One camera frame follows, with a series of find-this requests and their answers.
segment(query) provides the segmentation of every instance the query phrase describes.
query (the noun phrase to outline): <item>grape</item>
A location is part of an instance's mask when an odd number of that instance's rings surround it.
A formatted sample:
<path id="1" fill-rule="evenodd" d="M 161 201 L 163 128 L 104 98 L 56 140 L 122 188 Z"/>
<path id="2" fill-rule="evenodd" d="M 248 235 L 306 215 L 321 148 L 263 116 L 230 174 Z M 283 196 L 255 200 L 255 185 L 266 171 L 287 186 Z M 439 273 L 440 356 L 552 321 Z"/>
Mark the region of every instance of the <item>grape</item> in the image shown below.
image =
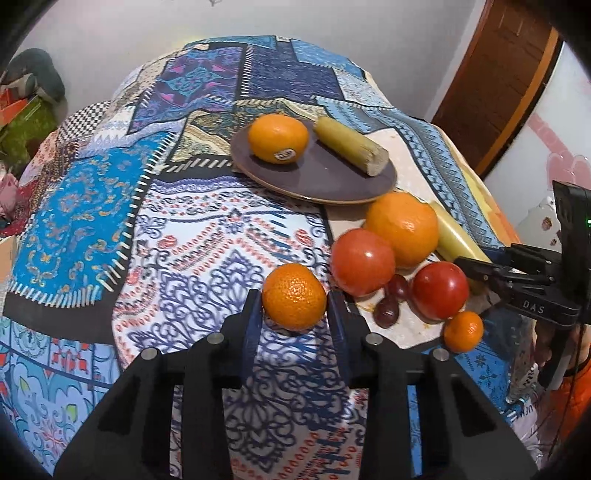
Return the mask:
<path id="1" fill-rule="evenodd" d="M 389 328 L 398 320 L 400 309 L 398 301 L 393 297 L 384 297 L 375 306 L 374 320 L 381 328 Z"/>
<path id="2" fill-rule="evenodd" d="M 410 287 L 406 278 L 399 274 L 394 275 L 386 285 L 386 296 L 394 297 L 398 301 L 408 300 Z"/>

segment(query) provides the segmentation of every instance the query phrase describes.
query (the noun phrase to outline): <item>sugarcane piece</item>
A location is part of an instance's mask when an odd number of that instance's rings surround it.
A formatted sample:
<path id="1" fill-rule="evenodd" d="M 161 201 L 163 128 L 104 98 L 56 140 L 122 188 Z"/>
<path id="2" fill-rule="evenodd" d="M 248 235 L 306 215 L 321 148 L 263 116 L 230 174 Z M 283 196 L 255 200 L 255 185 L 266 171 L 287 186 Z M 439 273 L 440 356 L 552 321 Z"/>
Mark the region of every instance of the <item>sugarcane piece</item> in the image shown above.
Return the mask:
<path id="1" fill-rule="evenodd" d="M 370 177 L 382 173 L 390 160 L 384 147 L 328 116 L 316 121 L 314 132 L 324 145 Z"/>
<path id="2" fill-rule="evenodd" d="M 468 257 L 490 263 L 491 261 L 470 235 L 456 222 L 439 202 L 429 203 L 437 215 L 439 243 L 437 253 L 448 262 L 457 257 Z"/>

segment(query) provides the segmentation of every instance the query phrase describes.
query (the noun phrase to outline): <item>fruit sticker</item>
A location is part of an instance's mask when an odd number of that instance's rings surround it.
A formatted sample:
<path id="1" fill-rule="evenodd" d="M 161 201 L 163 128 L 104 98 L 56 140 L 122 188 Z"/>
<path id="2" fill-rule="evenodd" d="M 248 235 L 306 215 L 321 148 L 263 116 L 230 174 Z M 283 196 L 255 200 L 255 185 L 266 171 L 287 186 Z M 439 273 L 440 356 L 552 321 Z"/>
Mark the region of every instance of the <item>fruit sticker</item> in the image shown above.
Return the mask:
<path id="1" fill-rule="evenodd" d="M 286 148 L 274 153 L 275 158 L 279 161 L 288 161 L 296 156 L 296 151 L 293 148 Z"/>

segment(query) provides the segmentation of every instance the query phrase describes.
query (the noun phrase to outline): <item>orange sleeve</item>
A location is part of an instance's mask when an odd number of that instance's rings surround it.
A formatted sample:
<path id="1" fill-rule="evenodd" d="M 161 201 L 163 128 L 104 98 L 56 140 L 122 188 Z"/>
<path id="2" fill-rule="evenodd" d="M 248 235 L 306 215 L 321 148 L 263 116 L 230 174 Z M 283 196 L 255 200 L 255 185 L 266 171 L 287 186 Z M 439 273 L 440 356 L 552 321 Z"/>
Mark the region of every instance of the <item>orange sleeve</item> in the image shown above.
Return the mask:
<path id="1" fill-rule="evenodd" d="M 569 398 L 570 385 L 574 377 L 564 377 L 558 390 L 550 393 L 552 404 L 557 418 L 562 418 L 564 408 Z M 570 400 L 569 409 L 564 416 L 564 424 L 560 430 L 560 440 L 564 440 L 574 429 L 591 400 L 591 361 L 587 360 L 583 369 L 577 373 L 574 384 L 573 398 Z"/>

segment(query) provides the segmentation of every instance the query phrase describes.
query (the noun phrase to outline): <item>red tomato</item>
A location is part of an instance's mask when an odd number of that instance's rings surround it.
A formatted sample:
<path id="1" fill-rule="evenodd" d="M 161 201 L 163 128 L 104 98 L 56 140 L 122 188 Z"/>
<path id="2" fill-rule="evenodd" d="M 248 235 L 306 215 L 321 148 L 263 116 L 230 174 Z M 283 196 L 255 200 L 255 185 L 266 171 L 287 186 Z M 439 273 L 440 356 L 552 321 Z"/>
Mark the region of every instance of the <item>red tomato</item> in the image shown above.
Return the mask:
<path id="1" fill-rule="evenodd" d="M 332 247 L 330 269 L 337 285 L 353 297 L 376 291 L 388 283 L 396 265 L 386 240 L 364 228 L 341 235 Z"/>
<path id="2" fill-rule="evenodd" d="M 415 306 L 431 320 L 454 316 L 470 294 L 464 272 L 450 262 L 435 262 L 423 267 L 414 276 L 411 290 Z"/>

